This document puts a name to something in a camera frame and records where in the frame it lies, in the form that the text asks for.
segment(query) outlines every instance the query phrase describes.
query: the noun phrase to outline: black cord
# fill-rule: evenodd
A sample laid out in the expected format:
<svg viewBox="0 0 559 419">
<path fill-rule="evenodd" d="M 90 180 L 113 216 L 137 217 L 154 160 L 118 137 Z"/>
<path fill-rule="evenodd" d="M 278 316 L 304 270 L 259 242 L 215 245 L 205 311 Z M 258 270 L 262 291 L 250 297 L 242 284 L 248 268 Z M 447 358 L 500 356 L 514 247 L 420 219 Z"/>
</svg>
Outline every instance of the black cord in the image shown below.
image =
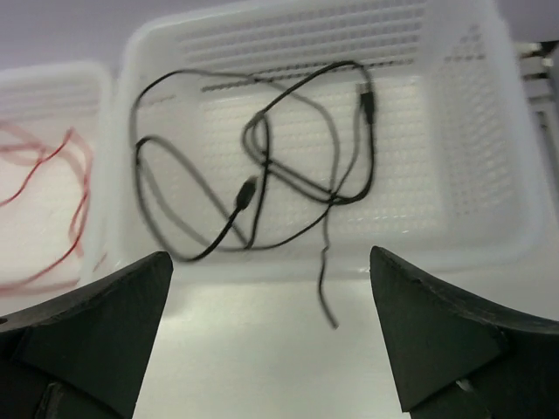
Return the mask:
<svg viewBox="0 0 559 419">
<path fill-rule="evenodd" d="M 361 85 L 362 90 L 360 91 L 359 96 L 359 103 L 355 109 L 355 117 L 354 117 L 354 149 L 351 156 L 351 160 L 349 165 L 342 175 L 342 178 L 339 182 L 337 182 L 338 170 L 339 170 L 339 162 L 340 162 L 340 140 L 338 137 L 337 130 L 335 128 L 335 124 L 329 115 L 328 111 L 321 106 L 320 104 L 306 98 L 296 91 L 303 87 L 305 84 L 310 82 L 311 80 L 321 76 L 322 74 L 326 74 L 327 72 L 332 72 L 336 69 L 341 67 L 350 66 L 355 68 L 363 77 L 364 83 Z M 253 83 L 265 83 L 277 90 L 280 90 L 281 93 L 272 100 L 267 106 L 265 106 L 260 111 L 256 112 L 256 114 L 245 124 L 243 128 L 243 132 L 241 135 L 241 145 L 248 155 L 248 157 L 262 169 L 261 175 L 261 188 L 259 189 L 259 196 L 257 202 L 257 208 L 255 211 L 254 218 L 252 220 L 252 227 L 251 227 L 251 235 L 247 238 L 243 231 L 241 231 L 238 226 L 235 224 L 235 218 L 237 217 L 238 213 L 248 207 L 252 197 L 256 193 L 256 179 L 250 178 L 244 184 L 241 190 L 238 193 L 237 201 L 235 210 L 230 214 L 225 207 L 225 205 L 221 202 L 219 197 L 210 187 L 210 185 L 205 181 L 204 177 L 197 171 L 195 165 L 183 154 L 178 150 L 171 142 L 167 141 L 166 139 L 158 136 L 158 135 L 148 135 L 143 137 L 137 142 L 137 113 L 138 109 L 141 104 L 142 98 L 148 93 L 151 89 L 153 89 L 158 84 L 162 83 L 165 79 L 170 77 L 179 75 L 179 74 L 189 74 L 189 75 L 198 75 L 198 76 L 205 76 L 205 77 L 219 77 L 219 78 L 236 78 L 236 79 L 246 79 Z M 327 188 L 320 185 L 318 182 L 314 182 L 308 179 L 303 174 L 297 172 L 296 170 L 288 167 L 285 163 L 281 161 L 277 161 L 273 159 L 273 134 L 272 134 L 272 125 L 267 116 L 267 113 L 276 106 L 280 101 L 282 101 L 285 97 L 290 96 L 294 99 L 305 103 L 311 106 L 314 110 L 321 114 L 324 120 L 327 122 L 328 130 L 332 136 L 333 147 L 334 147 L 334 158 L 332 163 L 332 169 L 330 173 L 330 180 L 329 185 Z M 349 175 L 351 174 L 358 155 L 360 153 L 360 142 L 361 142 L 361 135 L 360 135 L 360 121 L 361 115 L 364 114 L 364 121 L 368 128 L 368 150 L 367 156 L 369 157 L 369 172 L 367 175 L 367 180 L 365 181 L 364 185 L 362 186 L 361 190 L 357 192 L 353 196 L 343 196 L 340 191 L 342 186 L 347 181 Z M 374 180 L 374 172 L 375 172 L 375 133 L 374 133 L 374 125 L 375 125 L 375 114 L 376 114 L 376 103 L 375 103 L 375 95 L 373 92 L 372 81 L 367 69 L 355 62 L 355 61 L 340 61 L 333 63 L 331 65 L 326 65 L 322 67 L 320 70 L 310 74 L 309 76 L 305 77 L 304 79 L 300 80 L 299 82 L 295 83 L 294 85 L 285 88 L 284 86 L 270 80 L 270 79 L 263 79 L 260 77 L 252 76 L 252 75 L 245 75 L 245 74 L 238 74 L 238 73 L 231 73 L 231 72 L 208 72 L 205 70 L 197 70 L 197 69 L 182 69 L 176 70 L 174 72 L 167 73 L 161 76 L 159 79 L 156 79 L 152 83 L 150 83 L 147 87 L 145 87 L 138 97 L 136 98 L 134 104 L 131 108 L 130 113 L 130 120 L 129 120 L 129 132 L 130 132 L 130 141 L 131 146 L 135 149 L 135 164 L 134 164 L 134 182 L 135 182 L 135 193 L 138 202 L 138 206 L 140 212 L 146 222 L 148 229 L 157 240 L 159 245 L 163 249 L 169 252 L 169 254 L 179 262 L 196 262 L 205 258 L 213 251 L 229 251 L 229 252 L 237 252 L 237 251 L 266 251 L 278 248 L 285 244 L 288 244 L 295 240 L 296 238 L 302 236 L 306 232 L 310 231 L 320 222 L 323 222 L 322 225 L 322 235 L 324 240 L 324 248 L 321 251 L 321 270 L 319 274 L 318 280 L 318 296 L 319 301 L 321 303 L 321 307 L 323 312 L 325 313 L 328 322 L 333 328 L 338 327 L 338 323 L 331 313 L 330 309 L 328 308 L 328 304 L 325 300 L 323 294 L 323 282 L 326 274 L 327 269 L 327 261 L 328 261 L 328 250 L 330 248 L 330 239 L 328 234 L 328 216 L 330 210 L 335 206 L 343 206 L 349 205 L 351 203 L 356 203 L 361 201 L 365 198 L 371 190 L 373 180 Z M 260 146 L 258 141 L 258 134 L 259 128 L 262 127 L 264 131 L 264 145 Z M 166 202 L 161 190 L 159 189 L 155 177 L 151 169 L 149 168 L 146 161 L 144 161 L 141 157 L 141 150 L 142 148 L 149 142 L 154 143 L 155 145 L 159 146 L 160 148 L 165 149 L 170 155 L 172 155 L 178 162 L 183 166 L 183 168 L 190 173 L 190 175 L 194 178 L 196 183 L 202 188 L 203 192 L 210 198 L 212 204 L 218 209 L 218 211 L 226 220 L 226 224 L 224 228 L 221 230 L 217 238 L 210 243 L 210 241 L 206 240 L 202 235 L 196 232 L 190 225 L 188 225 L 184 220 L 175 213 L 175 211 L 170 207 L 170 205 Z M 312 202 L 320 203 L 326 205 L 324 212 L 312 223 L 310 223 L 305 228 L 301 229 L 297 233 L 293 234 L 292 236 L 276 243 L 276 244 L 266 244 L 266 245 L 255 245 L 258 231 L 259 231 L 259 220 L 264 209 L 264 203 L 266 200 L 266 192 L 267 192 L 267 185 L 269 182 L 270 176 L 273 176 L 286 184 L 290 189 L 296 191 L 301 196 L 306 197 Z M 173 245 L 166 239 L 166 237 L 162 234 L 161 230 L 159 229 L 157 223 L 155 222 L 149 208 L 147 205 L 147 200 L 144 195 L 143 187 L 141 184 L 141 179 L 145 178 L 147 181 L 147 185 L 154 194 L 154 197 L 161 207 L 163 213 L 167 216 L 167 218 L 181 231 L 191 237 L 193 240 L 198 242 L 199 244 L 206 247 L 206 249 L 195 256 L 184 255 L 177 249 L 173 247 Z M 233 230 L 235 235 L 237 236 L 238 241 L 241 243 L 239 247 L 230 247 L 230 246 L 221 246 L 221 241 L 225 238 L 227 233 Z"/>
</svg>

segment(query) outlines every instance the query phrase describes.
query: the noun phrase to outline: white basket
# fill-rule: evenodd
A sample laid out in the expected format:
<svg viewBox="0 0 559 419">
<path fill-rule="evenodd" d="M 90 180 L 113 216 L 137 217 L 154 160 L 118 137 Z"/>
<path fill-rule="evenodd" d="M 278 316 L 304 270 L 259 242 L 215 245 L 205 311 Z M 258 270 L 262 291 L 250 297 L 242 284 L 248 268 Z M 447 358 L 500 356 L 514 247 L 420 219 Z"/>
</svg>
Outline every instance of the white basket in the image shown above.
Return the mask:
<svg viewBox="0 0 559 419">
<path fill-rule="evenodd" d="M 117 97 L 114 144 L 110 241 L 121 261 L 157 249 L 137 211 L 131 180 L 128 116 L 143 87 L 184 67 L 262 72 L 289 83 L 285 79 L 346 58 L 370 65 L 374 77 L 376 182 L 365 201 L 334 209 L 330 272 L 366 272 L 374 244 L 430 271 L 502 263 L 529 250 L 542 231 L 533 170 L 539 155 L 507 27 L 493 2 L 305 0 L 168 17 L 133 36 Z M 265 86 L 207 88 L 219 81 L 179 76 L 157 87 L 143 101 L 139 136 L 173 141 L 232 208 L 242 182 L 259 171 L 241 150 L 241 127 L 276 92 Z M 301 90 L 333 114 L 345 161 L 360 81 L 354 72 L 339 72 Z M 274 153 L 313 179 L 328 178 L 332 145 L 323 120 L 294 100 L 271 117 Z M 146 155 L 174 210 L 205 236 L 216 236 L 224 220 L 191 178 L 170 157 Z M 362 176 L 366 164 L 360 164 Z M 362 180 L 357 175 L 349 183 L 355 190 Z M 150 208 L 175 246 L 192 254 L 201 250 L 153 200 Z M 259 241 L 289 236 L 320 210 L 274 183 Z M 240 220 L 245 228 L 252 217 L 247 212 Z M 317 229 L 276 251 L 214 254 L 177 270 L 188 269 L 193 278 L 224 272 L 232 279 L 300 278 L 301 269 L 317 271 L 321 247 Z"/>
<path fill-rule="evenodd" d="M 29 284 L 27 291 L 76 278 L 85 284 L 103 256 L 106 220 L 102 204 L 107 180 L 105 170 L 100 169 L 102 159 L 95 156 L 107 152 L 111 89 L 108 72 L 92 62 L 0 72 L 1 121 L 23 128 L 50 146 L 58 146 L 66 130 L 73 127 L 93 150 L 90 210 L 81 240 L 84 256 L 72 254 Z M 0 131 L 0 143 L 14 144 L 18 140 Z M 83 154 L 76 155 L 85 165 Z M 2 199 L 17 190 L 29 170 L 0 160 Z M 68 228 L 81 194 L 82 187 L 68 164 L 55 158 L 39 168 L 16 201 L 1 209 L 0 285 L 28 278 L 69 249 Z"/>
</svg>

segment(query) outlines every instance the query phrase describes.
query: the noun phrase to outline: perforated basket bottom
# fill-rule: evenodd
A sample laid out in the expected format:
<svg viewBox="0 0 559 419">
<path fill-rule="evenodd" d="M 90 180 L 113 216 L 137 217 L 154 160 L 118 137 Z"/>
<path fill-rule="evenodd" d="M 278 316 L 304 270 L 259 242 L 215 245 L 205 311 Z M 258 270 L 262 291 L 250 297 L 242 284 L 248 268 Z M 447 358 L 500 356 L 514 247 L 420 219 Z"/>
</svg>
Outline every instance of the perforated basket bottom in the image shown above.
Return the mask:
<svg viewBox="0 0 559 419">
<path fill-rule="evenodd" d="M 375 83 L 379 113 L 376 124 L 376 176 L 371 194 L 362 202 L 333 210 L 330 233 L 336 245 L 382 240 L 405 240 L 414 235 L 429 237 L 445 227 L 443 199 L 438 185 L 436 159 L 428 135 L 426 104 L 416 78 L 379 79 Z M 243 125 L 276 94 L 263 87 L 206 93 L 201 106 L 187 100 L 163 102 L 140 111 L 142 134 L 160 134 L 172 140 L 197 165 L 224 203 L 232 208 L 241 184 L 257 175 L 240 146 Z M 347 167 L 353 147 L 353 119 L 357 104 L 355 83 L 321 84 L 302 91 L 331 113 L 342 143 L 341 170 Z M 289 99 L 271 113 L 273 156 L 328 186 L 333 145 L 324 119 L 308 105 Z M 362 128 L 361 157 L 342 190 L 356 192 L 367 173 L 365 128 Z M 191 178 L 163 151 L 147 146 L 145 156 L 169 203 L 184 220 L 208 238 L 224 225 L 224 219 L 204 198 Z M 186 252 L 200 249 L 153 205 L 155 218 L 177 248 Z M 134 200 L 128 200 L 135 213 Z M 260 244 L 278 242 L 311 223 L 323 207 L 310 203 L 272 179 L 261 218 Z M 253 208 L 239 218 L 248 231 Z M 129 217 L 127 246 L 151 243 L 137 217 Z M 235 237 L 227 238 L 237 244 Z M 316 254 L 321 244 L 320 229 L 290 244 L 287 251 Z M 215 258 L 239 258 L 215 256 Z"/>
<path fill-rule="evenodd" d="M 53 146 L 58 145 L 66 129 L 73 126 L 93 147 L 93 127 L 88 118 L 24 122 L 19 125 Z M 14 144 L 18 141 L 0 132 L 0 143 Z M 83 155 L 72 143 L 65 150 L 76 155 L 81 164 L 84 163 Z M 12 196 L 19 189 L 30 169 L 0 158 L 0 178 L 3 179 L 0 200 Z M 68 229 L 82 190 L 68 163 L 53 158 L 38 169 L 17 200 L 0 209 L 0 284 L 28 278 L 52 264 L 70 248 Z M 82 259 L 73 254 L 30 288 L 76 279 L 81 263 Z"/>
</svg>

